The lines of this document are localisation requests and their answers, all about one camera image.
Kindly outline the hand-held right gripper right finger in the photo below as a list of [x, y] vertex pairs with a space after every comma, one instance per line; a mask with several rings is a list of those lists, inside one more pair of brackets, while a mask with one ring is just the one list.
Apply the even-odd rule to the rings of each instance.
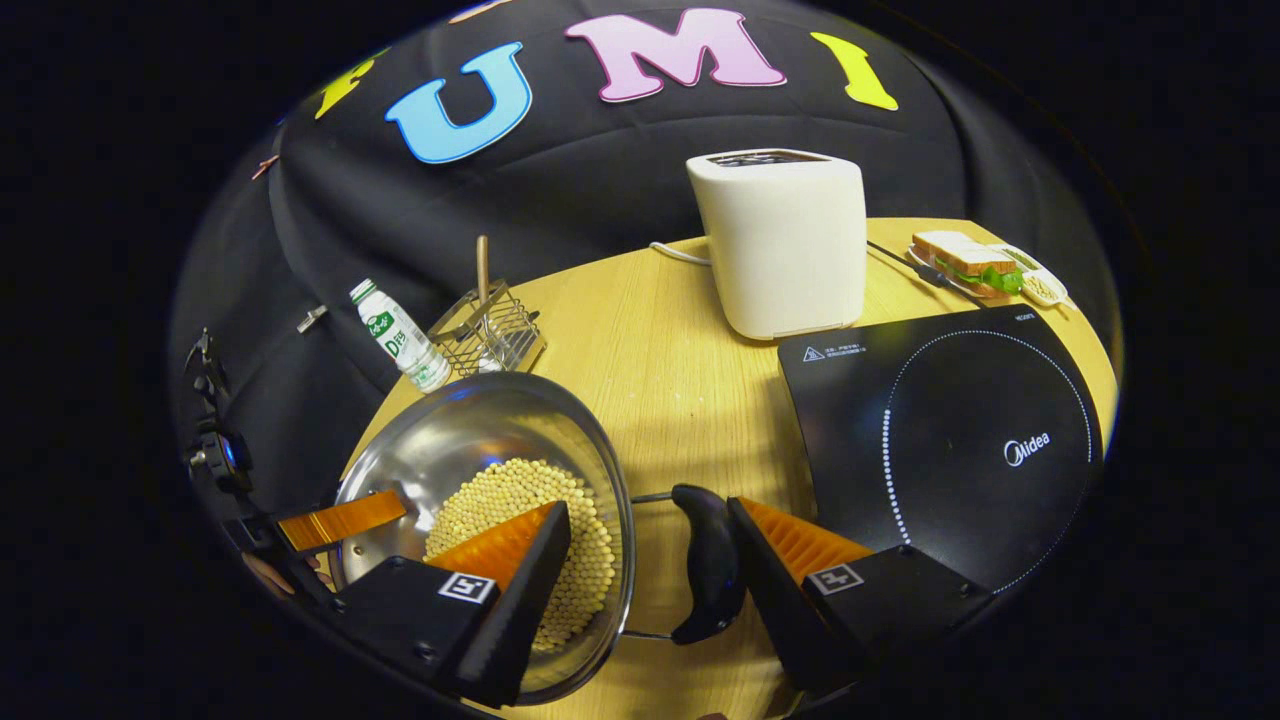
[[922, 550], [870, 550], [745, 496], [727, 501], [742, 578], [791, 684], [813, 694], [959, 632], [992, 592]]

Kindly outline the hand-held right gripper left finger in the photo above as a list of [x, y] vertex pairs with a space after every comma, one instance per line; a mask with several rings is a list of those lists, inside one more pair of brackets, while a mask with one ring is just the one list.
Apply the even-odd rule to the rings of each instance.
[[570, 544], [566, 502], [544, 503], [434, 564], [384, 559], [338, 591], [330, 611], [361, 650], [411, 682], [515, 705]]

